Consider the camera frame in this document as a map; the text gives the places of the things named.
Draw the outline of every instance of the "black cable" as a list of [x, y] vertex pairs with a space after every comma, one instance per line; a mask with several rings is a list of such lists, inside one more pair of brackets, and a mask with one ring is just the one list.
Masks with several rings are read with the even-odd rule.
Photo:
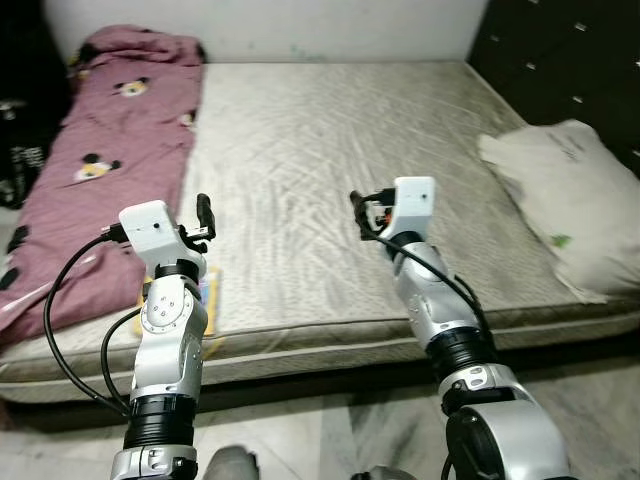
[[109, 340], [115, 333], [115, 331], [120, 328], [122, 324], [131, 320], [133, 317], [140, 313], [140, 309], [137, 308], [133, 312], [127, 313], [124, 317], [118, 320], [116, 323], [111, 325], [104, 338], [102, 339], [102, 346], [100, 347], [100, 366], [102, 367], [102, 377], [104, 378], [104, 383], [107, 385], [107, 389], [109, 389], [109, 393], [111, 396], [120, 404], [122, 407], [129, 412], [129, 404], [127, 401], [120, 395], [118, 389], [113, 384], [113, 380], [111, 379], [111, 372], [109, 371], [109, 359], [107, 357], [107, 353], [109, 351]]
[[95, 247], [96, 245], [98, 245], [98, 244], [100, 244], [102, 242], [106, 242], [108, 240], [109, 240], [109, 236], [106, 233], [101, 235], [98, 238], [95, 238], [95, 239], [91, 240], [84, 247], [82, 247], [80, 250], [78, 250], [73, 255], [73, 257], [71, 257], [69, 259], [69, 261], [65, 264], [65, 266], [62, 267], [62, 270], [60, 271], [60, 273], [58, 274], [58, 277], [53, 282], [53, 285], [51, 286], [51, 290], [49, 291], [49, 294], [47, 295], [47, 299], [44, 302], [44, 314], [43, 314], [44, 333], [45, 333], [45, 335], [47, 337], [47, 341], [49, 342], [49, 347], [51, 348], [51, 352], [53, 353], [53, 356], [56, 359], [56, 362], [58, 362], [58, 365], [60, 365], [60, 368], [62, 369], [64, 374], [67, 376], [67, 378], [69, 378], [69, 380], [71, 380], [71, 382], [76, 387], [78, 387], [80, 390], [82, 390], [82, 392], [87, 394], [89, 397], [94, 399], [96, 402], [101, 403], [105, 407], [108, 407], [108, 408], [110, 408], [112, 410], [115, 410], [116, 412], [118, 412], [118, 414], [120, 414], [122, 416], [127, 416], [127, 411], [124, 410], [121, 405], [119, 405], [119, 404], [117, 404], [115, 402], [112, 402], [108, 398], [102, 396], [100, 393], [98, 393], [93, 388], [91, 388], [89, 385], [87, 385], [82, 380], [80, 380], [80, 378], [73, 372], [73, 370], [71, 370], [71, 367], [65, 361], [64, 357], [62, 356], [62, 353], [60, 353], [60, 349], [58, 348], [58, 344], [56, 343], [55, 339], [53, 338], [53, 329], [51, 327], [51, 305], [53, 303], [53, 299], [55, 297], [56, 292], [60, 289], [60, 285], [64, 281], [64, 277], [67, 275], [67, 273], [69, 273], [69, 270], [71, 270], [73, 265], [85, 253], [87, 253], [91, 248]]
[[406, 248], [403, 248], [397, 245], [391, 240], [387, 240], [386, 238], [380, 237], [371, 228], [369, 228], [368, 225], [366, 225], [363, 221], [358, 220], [357, 218], [356, 218], [356, 223], [360, 226], [360, 229], [364, 231], [373, 240], [382, 243], [384, 246], [394, 250], [397, 253], [404, 255], [407, 258], [410, 258], [414, 262], [418, 263], [420, 266], [426, 268], [431, 273], [433, 273], [436, 277], [438, 277], [445, 285], [447, 285], [454, 292], [456, 292], [460, 296], [460, 298], [469, 306], [469, 308], [471, 308], [476, 318], [478, 319], [478, 322], [480, 323], [483, 330], [485, 331], [489, 341], [491, 342], [491, 345], [493, 346], [493, 336], [491, 334], [491, 330], [489, 329], [487, 320], [484, 316], [484, 312], [482, 311], [480, 302], [478, 301], [478, 297], [476, 296], [473, 289], [469, 286], [469, 284], [467, 284], [467, 282], [465, 282], [458, 276], [454, 277], [460, 283], [460, 285], [462, 285], [469, 292], [468, 295], [465, 292], [463, 292], [462, 289], [458, 287], [458, 285], [456, 285], [453, 281], [451, 281], [444, 273], [442, 273], [436, 267], [431, 265], [429, 262], [424, 261], [422, 258], [411, 253]]
[[442, 473], [440, 474], [440, 480], [448, 480], [449, 473], [451, 472], [451, 466], [453, 463], [451, 462], [451, 456], [447, 455], [447, 459], [444, 461], [444, 465], [442, 466]]

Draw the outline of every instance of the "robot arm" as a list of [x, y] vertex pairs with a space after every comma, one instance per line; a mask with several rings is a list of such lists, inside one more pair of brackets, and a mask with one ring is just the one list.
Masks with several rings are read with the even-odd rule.
[[207, 313], [198, 280], [206, 273], [198, 240], [215, 237], [209, 198], [198, 195], [200, 228], [176, 225], [164, 202], [120, 213], [124, 237], [153, 278], [140, 311], [129, 426], [111, 479], [192, 480], [197, 472], [193, 419], [202, 379], [202, 337]]
[[[404, 177], [396, 179], [395, 189], [367, 197], [353, 192], [351, 200], [361, 238], [386, 240], [395, 290], [433, 364], [448, 416], [447, 446], [456, 478], [568, 479], [559, 430], [513, 372], [498, 363], [490, 332], [478, 318], [479, 306], [472, 308], [468, 298], [451, 288], [446, 265], [425, 243], [434, 192], [433, 178]], [[382, 228], [374, 232], [372, 222]], [[389, 242], [412, 258], [389, 249]], [[369, 478], [400, 478], [394, 475], [376, 467]]]

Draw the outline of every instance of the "gray mattress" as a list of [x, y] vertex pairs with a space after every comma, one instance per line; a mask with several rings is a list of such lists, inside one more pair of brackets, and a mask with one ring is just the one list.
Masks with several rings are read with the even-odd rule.
[[[500, 348], [637, 328], [640, 305], [581, 305], [476, 153], [476, 137], [523, 121], [463, 63], [208, 66], [179, 219], [213, 200], [223, 272], [204, 383], [422, 357], [377, 245], [360, 242], [348, 194], [398, 176], [437, 181], [431, 243], [477, 291]], [[79, 373], [101, 383], [99, 346], [117, 315], [58, 334]], [[267, 329], [268, 332], [255, 332]], [[114, 336], [124, 390], [139, 342]], [[0, 396], [83, 398], [38, 338], [0, 356]]]

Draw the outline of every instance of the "pink blanket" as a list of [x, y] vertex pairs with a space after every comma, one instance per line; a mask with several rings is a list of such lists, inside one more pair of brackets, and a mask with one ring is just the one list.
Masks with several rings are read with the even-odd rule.
[[[194, 38], [133, 26], [108, 27], [86, 41], [88, 76], [24, 205], [0, 281], [0, 344], [42, 333], [44, 298], [61, 267], [120, 210], [154, 199], [177, 209], [201, 53]], [[135, 304], [143, 277], [135, 255], [96, 247], [56, 295], [54, 328]]]

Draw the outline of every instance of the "white pillow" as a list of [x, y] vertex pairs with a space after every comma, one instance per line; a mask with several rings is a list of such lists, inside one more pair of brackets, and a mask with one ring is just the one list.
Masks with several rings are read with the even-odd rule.
[[581, 301], [640, 291], [640, 181], [591, 127], [526, 127], [478, 146]]

